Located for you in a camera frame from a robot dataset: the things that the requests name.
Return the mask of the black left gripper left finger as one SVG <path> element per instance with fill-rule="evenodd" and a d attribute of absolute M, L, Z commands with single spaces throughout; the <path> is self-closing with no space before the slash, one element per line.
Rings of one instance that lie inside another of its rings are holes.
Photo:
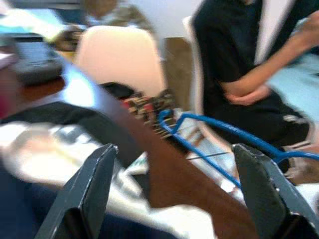
<path fill-rule="evenodd" d="M 105 216 L 118 148 L 96 149 L 57 194 L 37 239 L 96 239 Z"/>

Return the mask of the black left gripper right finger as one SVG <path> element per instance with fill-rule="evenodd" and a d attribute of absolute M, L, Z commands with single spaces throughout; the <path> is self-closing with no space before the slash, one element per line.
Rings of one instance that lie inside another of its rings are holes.
<path fill-rule="evenodd" d="M 319 218 L 304 197 L 262 152 L 233 145 L 241 189 L 262 239 L 317 239 Z"/>

